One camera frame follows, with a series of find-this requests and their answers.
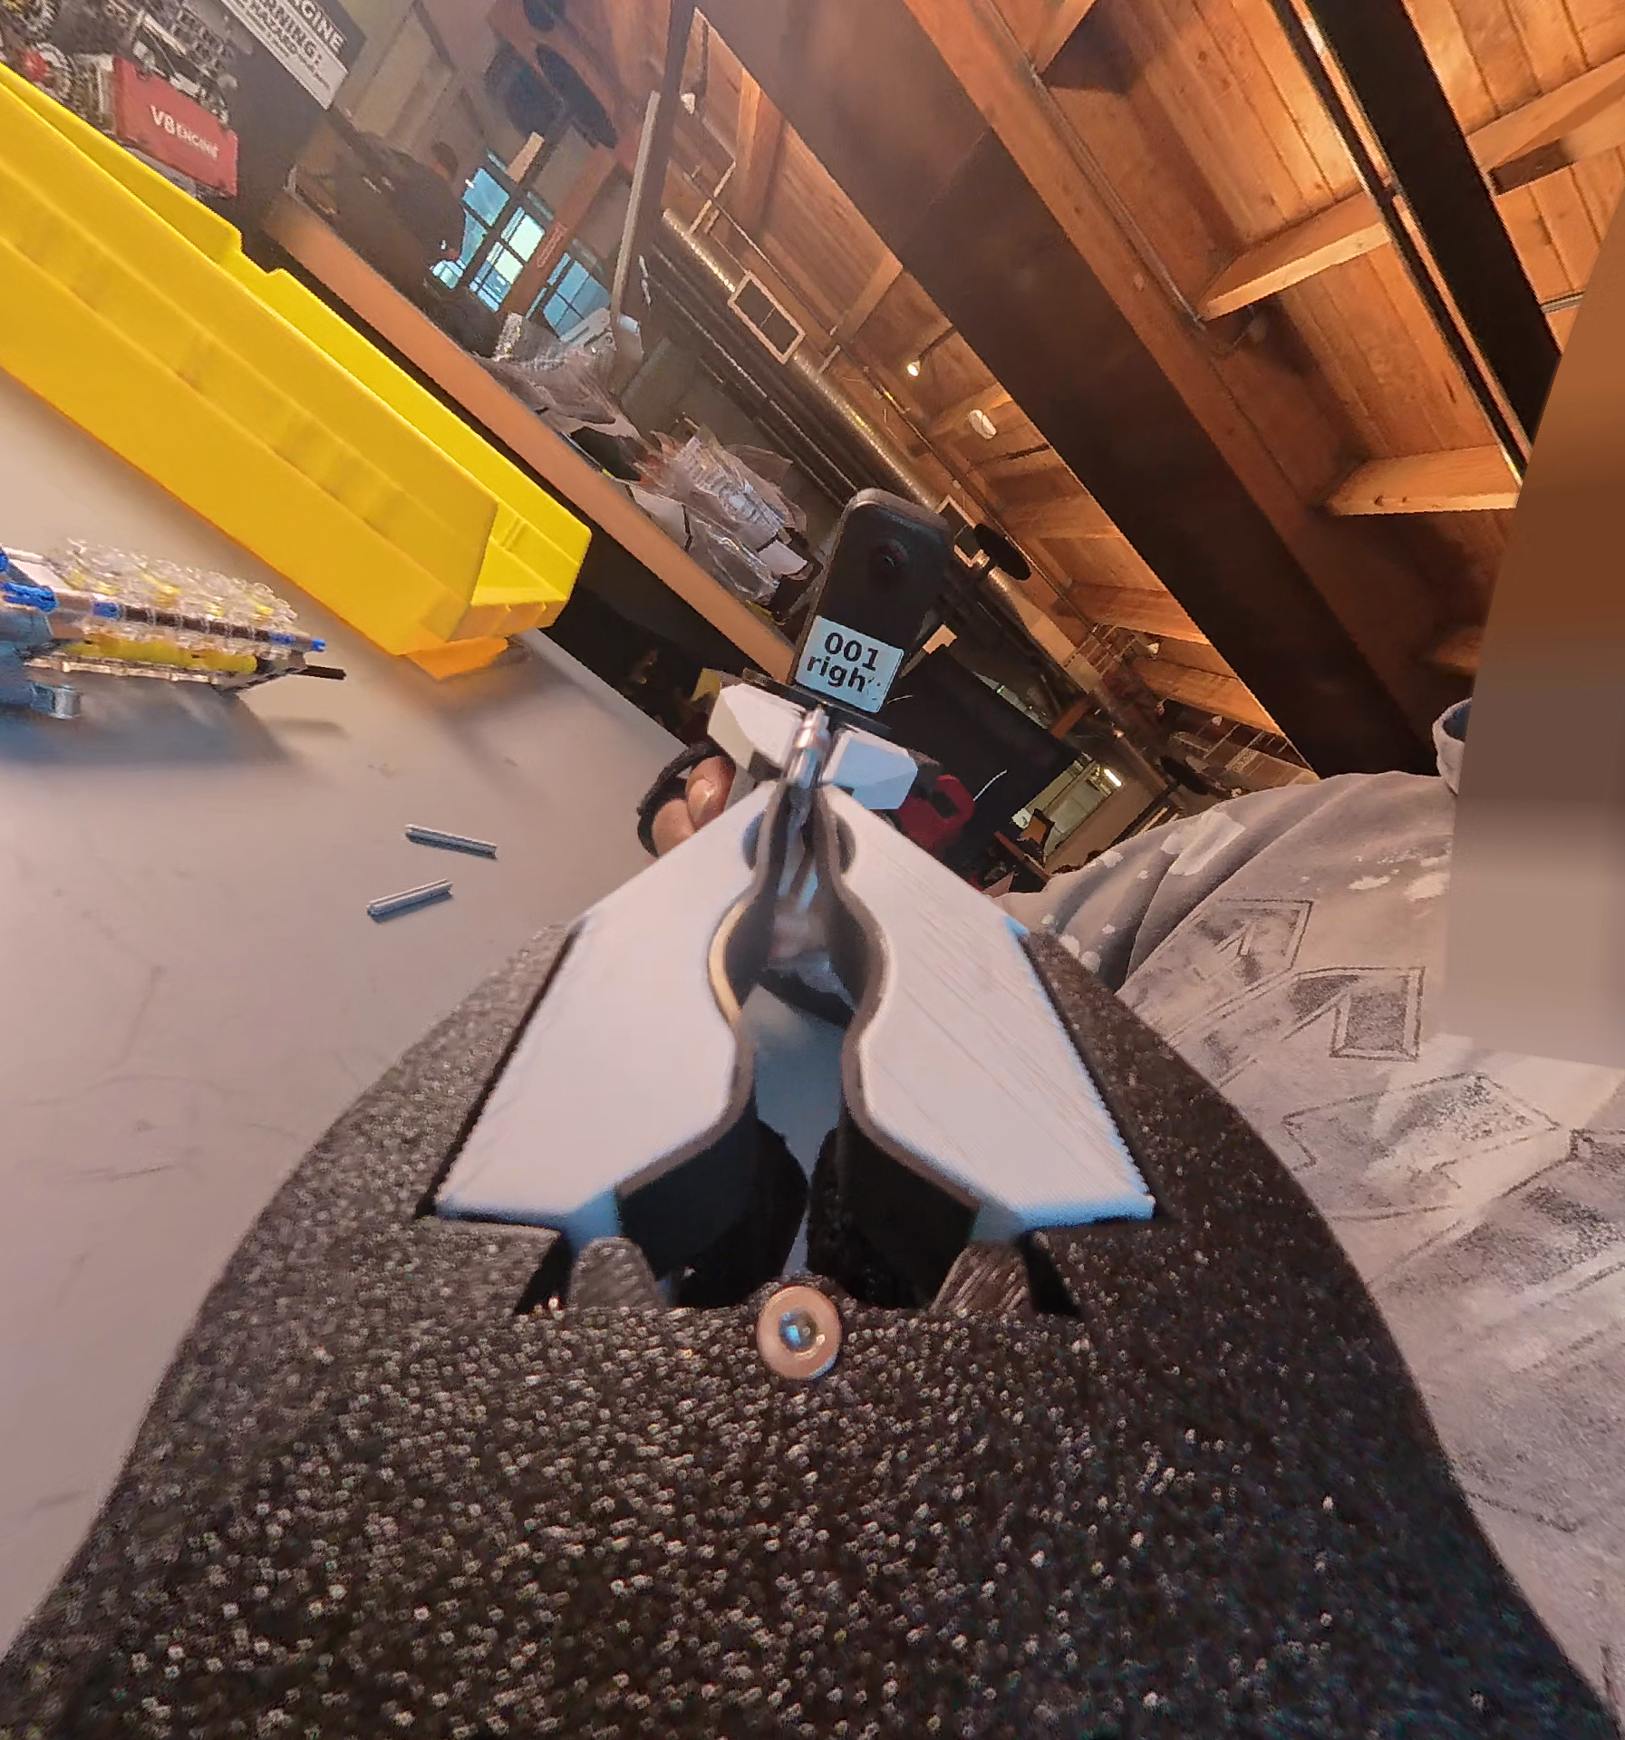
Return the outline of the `clear toy engine block assembly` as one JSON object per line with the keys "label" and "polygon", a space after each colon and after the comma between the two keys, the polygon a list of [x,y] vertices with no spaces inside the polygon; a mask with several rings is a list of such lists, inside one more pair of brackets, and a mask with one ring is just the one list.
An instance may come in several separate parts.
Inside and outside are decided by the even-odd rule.
{"label": "clear toy engine block assembly", "polygon": [[288,678],[342,682],[325,642],[263,584],[71,540],[0,544],[0,708],[79,715],[77,676],[239,695]]}

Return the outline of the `grey desk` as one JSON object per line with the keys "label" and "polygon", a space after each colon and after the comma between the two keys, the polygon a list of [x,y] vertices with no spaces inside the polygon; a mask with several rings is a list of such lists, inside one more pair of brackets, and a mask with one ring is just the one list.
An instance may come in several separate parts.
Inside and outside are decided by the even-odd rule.
{"label": "grey desk", "polygon": [[389,657],[0,369],[0,542],[71,538],[267,584],[344,680],[0,708],[0,1655],[258,1211],[491,970],[645,864],[634,806],[674,751],[542,634],[444,682]]}

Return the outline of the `red chair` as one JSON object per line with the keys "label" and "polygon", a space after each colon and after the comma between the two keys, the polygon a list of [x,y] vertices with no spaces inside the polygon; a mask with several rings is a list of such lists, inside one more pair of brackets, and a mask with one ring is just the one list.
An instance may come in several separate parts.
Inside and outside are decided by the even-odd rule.
{"label": "red chair", "polygon": [[943,859],[973,819],[973,798],[952,774],[922,766],[888,819],[930,857]]}

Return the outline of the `person's right hand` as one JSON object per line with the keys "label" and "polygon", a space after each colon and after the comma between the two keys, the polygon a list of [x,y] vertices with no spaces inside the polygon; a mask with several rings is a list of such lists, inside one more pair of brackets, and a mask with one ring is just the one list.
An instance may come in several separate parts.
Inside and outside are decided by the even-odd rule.
{"label": "person's right hand", "polygon": [[638,836],[661,859],[726,808],[734,763],[715,746],[693,746],[657,776],[638,806]]}

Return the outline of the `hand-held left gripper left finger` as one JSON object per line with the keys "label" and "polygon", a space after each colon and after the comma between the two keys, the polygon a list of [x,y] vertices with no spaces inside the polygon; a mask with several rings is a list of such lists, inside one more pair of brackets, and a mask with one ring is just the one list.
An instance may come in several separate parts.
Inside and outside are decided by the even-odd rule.
{"label": "hand-held left gripper left finger", "polygon": [[781,798],[732,813],[574,924],[433,1196],[534,1230],[779,1230],[742,1007],[772,955]]}

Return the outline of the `thin silver toy liftarm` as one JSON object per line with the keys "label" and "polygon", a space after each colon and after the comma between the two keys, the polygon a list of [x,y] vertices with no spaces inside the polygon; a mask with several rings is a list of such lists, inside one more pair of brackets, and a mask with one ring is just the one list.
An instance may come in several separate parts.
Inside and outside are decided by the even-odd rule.
{"label": "thin silver toy liftarm", "polygon": [[806,708],[792,729],[779,772],[781,828],[792,838],[809,815],[832,747],[830,715],[822,706]]}

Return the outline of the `wooden workbench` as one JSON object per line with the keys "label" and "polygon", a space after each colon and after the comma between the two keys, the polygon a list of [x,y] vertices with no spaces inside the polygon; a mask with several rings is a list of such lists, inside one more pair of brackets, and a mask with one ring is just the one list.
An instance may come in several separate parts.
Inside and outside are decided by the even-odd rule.
{"label": "wooden workbench", "polygon": [[278,194],[263,231],[297,277],[346,311],[372,343],[438,392],[459,414],[504,448],[542,488],[551,489],[583,521],[600,527],[664,587],[732,642],[745,668],[785,680],[792,648],[779,631],[704,572],[625,488],[559,437],[531,409],[489,376],[480,360],[436,328],[401,290],[361,260],[308,205]]}

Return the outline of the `pile of clear plastic bags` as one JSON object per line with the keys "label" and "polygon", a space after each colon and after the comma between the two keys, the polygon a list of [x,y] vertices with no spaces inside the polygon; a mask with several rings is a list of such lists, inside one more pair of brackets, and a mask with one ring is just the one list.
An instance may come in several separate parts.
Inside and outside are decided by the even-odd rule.
{"label": "pile of clear plastic bags", "polygon": [[640,328],[597,311],[568,337],[506,314],[484,369],[585,459],[728,593],[783,623],[821,565],[804,548],[800,508],[734,446],[693,425],[645,433],[615,395]]}

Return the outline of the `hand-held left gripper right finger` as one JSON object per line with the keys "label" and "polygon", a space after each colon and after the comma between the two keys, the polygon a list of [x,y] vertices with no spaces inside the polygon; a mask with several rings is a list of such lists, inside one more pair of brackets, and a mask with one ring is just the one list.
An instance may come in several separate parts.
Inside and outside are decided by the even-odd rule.
{"label": "hand-held left gripper right finger", "polygon": [[1146,1222],[1148,1186],[1020,926],[849,795],[817,798],[824,945],[853,1000],[843,1190],[873,1243]]}

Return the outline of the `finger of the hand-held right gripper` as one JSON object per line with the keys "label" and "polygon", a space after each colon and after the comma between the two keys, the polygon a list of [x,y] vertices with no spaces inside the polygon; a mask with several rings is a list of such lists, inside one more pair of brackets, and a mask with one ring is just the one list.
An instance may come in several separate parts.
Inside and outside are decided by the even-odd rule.
{"label": "finger of the hand-held right gripper", "polygon": [[864,811],[898,811],[920,778],[919,757],[845,721],[821,721],[821,729],[826,746],[815,779],[819,802],[847,795]]}
{"label": "finger of the hand-held right gripper", "polygon": [[804,704],[751,682],[721,687],[713,700],[708,738],[732,763],[732,791],[751,791],[779,779],[800,734]]}

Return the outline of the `black toy engine box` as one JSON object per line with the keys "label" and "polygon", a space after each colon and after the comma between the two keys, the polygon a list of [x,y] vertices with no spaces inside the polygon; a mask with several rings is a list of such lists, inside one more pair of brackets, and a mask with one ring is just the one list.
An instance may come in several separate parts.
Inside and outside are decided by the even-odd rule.
{"label": "black toy engine box", "polygon": [[227,207],[261,205],[361,54],[333,2],[0,2],[0,62]]}

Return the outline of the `long yellow plastic bin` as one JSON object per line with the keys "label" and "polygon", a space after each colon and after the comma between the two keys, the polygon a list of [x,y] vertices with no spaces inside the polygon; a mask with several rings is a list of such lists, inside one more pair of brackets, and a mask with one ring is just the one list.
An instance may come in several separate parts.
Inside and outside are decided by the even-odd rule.
{"label": "long yellow plastic bin", "polygon": [[472,672],[591,529],[237,230],[0,62],[0,367],[386,653]]}

